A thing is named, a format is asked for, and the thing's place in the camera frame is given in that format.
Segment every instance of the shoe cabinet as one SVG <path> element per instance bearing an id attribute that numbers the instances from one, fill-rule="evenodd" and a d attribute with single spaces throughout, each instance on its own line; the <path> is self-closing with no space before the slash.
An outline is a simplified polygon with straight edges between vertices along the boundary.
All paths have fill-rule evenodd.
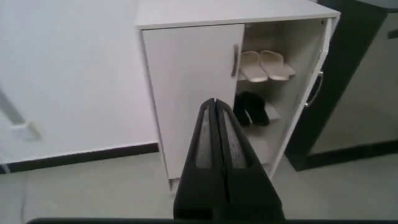
<path id="1" fill-rule="evenodd" d="M 270 178 L 319 77 L 340 13 L 308 0 L 145 0 L 136 15 L 152 92 L 159 148 L 176 189 L 200 105 L 250 91 L 271 121 L 244 132 Z M 295 75 L 253 83 L 239 73 L 242 52 L 284 56 Z"/>

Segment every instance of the white slipper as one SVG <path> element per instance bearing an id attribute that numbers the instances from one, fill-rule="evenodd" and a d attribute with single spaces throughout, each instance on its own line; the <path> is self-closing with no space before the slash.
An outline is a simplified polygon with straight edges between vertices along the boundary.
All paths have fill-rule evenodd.
<path id="1" fill-rule="evenodd" d="M 289 76 L 296 74 L 296 71 L 284 62 L 281 54 L 270 50 L 261 52 L 260 66 L 273 80 L 289 80 Z"/>
<path id="2" fill-rule="evenodd" d="M 267 73 L 260 67 L 260 56 L 255 51 L 242 53 L 239 71 L 250 82 L 264 82 L 268 80 Z"/>

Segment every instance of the cable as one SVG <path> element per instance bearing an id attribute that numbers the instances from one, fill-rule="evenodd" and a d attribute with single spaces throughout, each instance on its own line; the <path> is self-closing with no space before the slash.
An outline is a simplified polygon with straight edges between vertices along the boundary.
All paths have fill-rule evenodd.
<path id="1" fill-rule="evenodd" d="M 0 166 L 4 169 L 5 175 L 11 175 L 11 170 L 7 163 L 5 162 L 3 156 L 0 154 Z M 21 207 L 19 210 L 19 221 L 21 224 L 25 224 L 25 208 L 26 208 L 26 174 L 23 174 L 22 176 L 22 202 L 21 202 Z"/>

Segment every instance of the black shoe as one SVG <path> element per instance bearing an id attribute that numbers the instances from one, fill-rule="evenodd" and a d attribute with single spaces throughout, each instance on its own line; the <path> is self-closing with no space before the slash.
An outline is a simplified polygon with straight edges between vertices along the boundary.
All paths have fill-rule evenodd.
<path id="1" fill-rule="evenodd" d="M 254 125 L 269 125 L 269 118 L 264 109 L 266 102 L 261 98 L 261 96 L 247 91 L 241 93 L 239 96 L 244 103 L 244 109 L 248 112 Z"/>
<path id="2" fill-rule="evenodd" d="M 234 114 L 236 119 L 238 119 L 239 124 L 241 124 L 242 128 L 250 126 L 250 120 L 246 112 L 244 111 L 245 104 L 242 101 L 242 97 L 239 95 L 235 96 L 234 103 Z"/>

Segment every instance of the floor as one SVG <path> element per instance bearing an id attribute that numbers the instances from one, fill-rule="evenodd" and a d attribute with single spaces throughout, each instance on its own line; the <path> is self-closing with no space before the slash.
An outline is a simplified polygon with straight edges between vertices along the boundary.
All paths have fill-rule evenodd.
<path id="1" fill-rule="evenodd" d="M 398 220 L 398 155 L 303 172 L 284 158 L 273 183 L 288 219 Z M 158 153 L 1 175 L 0 223 L 21 223 L 23 189 L 24 220 L 172 218 Z"/>

